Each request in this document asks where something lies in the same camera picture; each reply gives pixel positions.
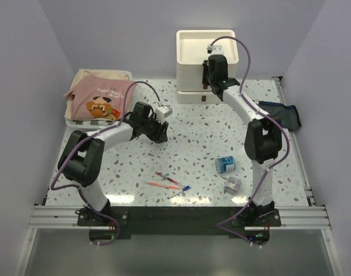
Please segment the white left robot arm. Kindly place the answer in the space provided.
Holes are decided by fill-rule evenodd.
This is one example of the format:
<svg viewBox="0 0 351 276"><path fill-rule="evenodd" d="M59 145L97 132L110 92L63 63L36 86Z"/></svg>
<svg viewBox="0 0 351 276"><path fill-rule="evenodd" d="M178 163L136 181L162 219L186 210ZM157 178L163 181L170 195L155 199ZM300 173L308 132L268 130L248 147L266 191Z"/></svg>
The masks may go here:
<svg viewBox="0 0 351 276"><path fill-rule="evenodd" d="M71 183L56 187L57 179L54 179L51 190L74 187L91 211L90 218L93 222L105 225L113 221L110 202L98 183L104 152L141 135L147 136L156 144L167 142L169 124L166 119L172 113L170 106L161 103L154 109L147 103L137 102L133 111L106 128L94 132L74 131L58 161L56 175L56 178L64 175Z"/></svg>

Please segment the dark red pen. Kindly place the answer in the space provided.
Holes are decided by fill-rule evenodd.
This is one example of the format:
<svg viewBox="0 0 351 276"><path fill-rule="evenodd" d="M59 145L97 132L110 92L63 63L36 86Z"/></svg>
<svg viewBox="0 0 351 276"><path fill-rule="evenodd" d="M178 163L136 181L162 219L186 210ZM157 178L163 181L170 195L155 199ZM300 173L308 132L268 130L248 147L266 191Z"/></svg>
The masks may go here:
<svg viewBox="0 0 351 276"><path fill-rule="evenodd" d="M169 176L167 176L167 175L165 175L165 174L162 174L161 172L157 172L157 171L156 171L155 174L158 175L158 176L160 176L160 177L162 177L162 178L165 178L165 180L168 180L169 182L171 182L171 183L173 183L173 184L175 184L175 185L177 185L177 186L179 186L179 187L184 187L184 185L181 184L180 182L178 182L178 181L176 181L176 180L170 178Z"/></svg>

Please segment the cream drawer organizer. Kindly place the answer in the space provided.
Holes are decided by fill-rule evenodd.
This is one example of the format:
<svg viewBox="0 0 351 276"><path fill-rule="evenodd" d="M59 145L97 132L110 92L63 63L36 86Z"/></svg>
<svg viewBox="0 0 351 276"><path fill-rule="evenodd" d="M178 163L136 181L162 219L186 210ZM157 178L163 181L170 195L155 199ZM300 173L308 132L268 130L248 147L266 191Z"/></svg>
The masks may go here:
<svg viewBox="0 0 351 276"><path fill-rule="evenodd" d="M235 37L233 30L179 30L176 34L176 86L179 104L218 104L220 99L211 88L203 84L207 80L209 46L219 37Z"/></svg>

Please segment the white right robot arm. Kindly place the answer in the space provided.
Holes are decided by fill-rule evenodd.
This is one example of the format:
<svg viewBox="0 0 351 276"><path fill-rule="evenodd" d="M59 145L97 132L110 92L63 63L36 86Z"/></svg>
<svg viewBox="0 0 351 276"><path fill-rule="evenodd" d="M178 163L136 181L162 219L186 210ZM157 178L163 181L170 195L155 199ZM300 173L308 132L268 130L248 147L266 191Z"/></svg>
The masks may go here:
<svg viewBox="0 0 351 276"><path fill-rule="evenodd" d="M203 85L209 86L247 126L244 147L253 166L253 189L247 207L239 215L245 222L260 226L275 207L270 167L282 149L280 120L270 118L251 99L233 88L238 81L228 76L227 59L222 54L210 55L203 62Z"/></svg>

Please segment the orange pen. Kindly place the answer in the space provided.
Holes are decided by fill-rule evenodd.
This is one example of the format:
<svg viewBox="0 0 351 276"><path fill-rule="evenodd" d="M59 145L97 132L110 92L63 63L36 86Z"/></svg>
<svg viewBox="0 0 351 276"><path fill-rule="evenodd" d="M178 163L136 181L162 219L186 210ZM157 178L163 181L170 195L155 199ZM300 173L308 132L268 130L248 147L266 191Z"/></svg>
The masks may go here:
<svg viewBox="0 0 351 276"><path fill-rule="evenodd" d="M161 187L161 188L165 188L165 189L181 190L180 187L173 186L173 185L165 185L165 184L155 183L155 182L147 182L147 184L150 185L150 186Z"/></svg>

